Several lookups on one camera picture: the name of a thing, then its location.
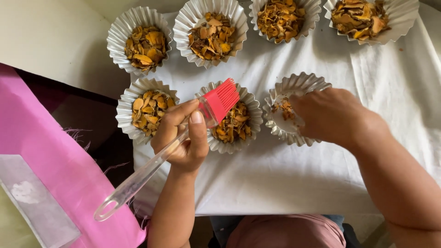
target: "pink shirt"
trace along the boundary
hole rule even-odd
[[[248,215],[231,233],[227,248],[344,248],[337,224],[315,214]]]

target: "aluminum foil cup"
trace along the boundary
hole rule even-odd
[[[277,110],[273,113],[271,109],[275,102],[280,103],[283,98],[289,98],[292,94],[303,96],[308,92],[328,87],[332,87],[332,84],[325,82],[323,77],[316,77],[314,73],[307,75],[302,72],[298,76],[291,74],[289,78],[284,77],[281,83],[276,83],[274,89],[269,90],[269,97],[265,98],[266,104],[263,110],[266,112],[264,117],[268,120],[265,126],[271,128],[272,135],[278,135],[279,139],[286,140],[288,145],[296,143],[299,147],[304,144],[310,147],[314,141],[321,142],[299,134],[297,125],[304,125],[304,121],[299,116],[295,115],[294,120],[284,120],[282,111]]]
[[[131,83],[130,87],[124,91],[121,95],[121,99],[118,100],[118,106],[116,107],[116,119],[118,120],[118,127],[123,130],[123,133],[127,133],[130,139],[136,140],[137,144],[147,144],[152,139],[152,136],[147,136],[141,129],[132,125],[132,106],[133,102],[139,95],[143,95],[149,90],[157,90],[162,92],[172,99],[175,103],[179,103],[179,98],[176,97],[176,90],[170,90],[169,85],[163,85],[162,81],[156,81],[155,79],[138,79],[136,82]]]
[[[233,36],[235,41],[231,45],[231,51],[220,60],[203,60],[198,57],[189,46],[188,35],[190,29],[201,25],[205,20],[205,13],[215,12],[226,16],[236,30]],[[179,11],[173,27],[173,39],[176,47],[181,51],[183,57],[187,57],[188,62],[195,62],[196,65],[205,66],[206,69],[212,65],[217,66],[220,62],[227,62],[230,57],[236,57],[238,51],[242,50],[243,42],[247,39],[247,16],[244,9],[236,0],[190,0]]]
[[[222,81],[218,81],[217,83],[210,82],[207,87],[202,87],[199,93],[194,95],[197,98],[203,96],[210,90],[217,88],[219,85],[221,85],[221,83]],[[262,110],[259,108],[259,102],[254,99],[254,94],[249,93],[245,87],[241,87],[238,83],[235,85],[237,91],[239,92],[240,101],[245,103],[248,111],[250,112],[251,118],[248,121],[248,124],[251,127],[251,137],[247,136],[245,140],[239,138],[233,143],[224,143],[222,140],[214,138],[211,134],[211,130],[207,129],[208,144],[210,145],[210,150],[212,151],[218,150],[220,153],[228,152],[229,154],[232,154],[233,152],[248,146],[251,141],[256,139],[257,133],[260,132],[260,124],[263,123],[263,119]]]
[[[324,7],[327,10],[325,18],[331,19],[331,13],[337,4],[338,0],[328,0]],[[357,39],[350,38],[347,34],[341,34],[337,28],[333,27],[332,21],[329,23],[331,28],[337,30],[337,35],[347,36],[349,41],[358,41],[360,45],[369,44],[385,45],[389,41],[396,42],[401,36],[407,34],[409,29],[413,27],[415,19],[418,17],[419,1],[418,0],[385,0],[384,9],[386,14],[389,15],[388,25],[392,28],[391,30],[386,30],[380,32],[374,38],[368,38],[364,41],[359,41]]]
[[[251,23],[254,24],[254,30],[259,30],[257,27],[257,13],[260,12],[263,8],[263,6],[268,3],[268,0],[253,0],[252,4],[250,5],[250,17],[252,18]],[[297,36],[294,37],[296,41],[300,39],[300,37],[307,37],[309,35],[309,30],[314,30],[315,28],[315,22],[318,22],[320,20],[320,17],[318,14],[321,12],[320,8],[321,0],[296,0],[295,4],[299,8],[305,9],[305,23],[303,24],[302,30],[297,34]],[[276,39],[268,39],[268,36],[266,34],[263,34],[259,30],[259,35],[266,39],[269,42],[276,43]],[[282,40],[280,43],[289,43],[292,39],[290,39],[288,42],[285,40]]]
[[[126,47],[127,38],[132,34],[134,28],[138,26],[156,26],[164,33],[165,43],[167,43],[165,58],[157,66],[161,67],[164,61],[168,59],[168,51],[172,49],[170,46],[170,42],[172,42],[170,34],[172,32],[167,27],[167,24],[167,21],[161,13],[149,7],[136,7],[124,12],[121,16],[116,18],[108,31],[107,50],[110,51],[110,57],[113,58],[113,63],[118,64],[121,69],[125,69],[128,73],[133,72],[135,75],[147,75],[150,71],[156,72],[156,67],[145,71],[133,67],[131,61],[127,59],[124,48]]]

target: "white tablecloth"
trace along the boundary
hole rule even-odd
[[[242,3],[246,12],[249,4]],[[324,11],[307,38],[289,44],[267,42],[249,23],[244,49],[209,70],[188,63],[173,42],[170,59],[147,77],[169,84],[182,101],[192,99],[208,82],[232,77],[264,103],[268,90],[284,76],[313,72],[333,87],[351,91],[385,118],[398,141],[441,184],[441,63],[435,50],[440,40],[434,47],[418,17],[397,42],[358,45],[328,27]],[[421,4],[423,12],[439,38],[440,13]],[[166,16],[173,27],[176,13]],[[149,144],[134,143],[135,169],[153,155]],[[136,195],[138,214],[151,214],[168,170],[169,164],[163,165]],[[209,152],[196,179],[195,203],[197,215],[378,213],[347,150],[326,142],[288,146],[264,124],[242,151]]]

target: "pink cloth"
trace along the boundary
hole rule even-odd
[[[247,215],[227,248],[344,248],[337,224],[321,215]]]
[[[95,161],[40,104],[12,67],[0,64],[0,154],[19,154],[81,232],[71,248],[135,248],[146,232],[127,206],[103,222],[93,213],[112,193]]]

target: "forearm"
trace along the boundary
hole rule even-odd
[[[194,224],[194,181],[197,171],[182,173],[172,166],[151,219],[149,248],[180,248]]]
[[[390,132],[348,148],[373,202],[392,224],[441,230],[441,189]]]

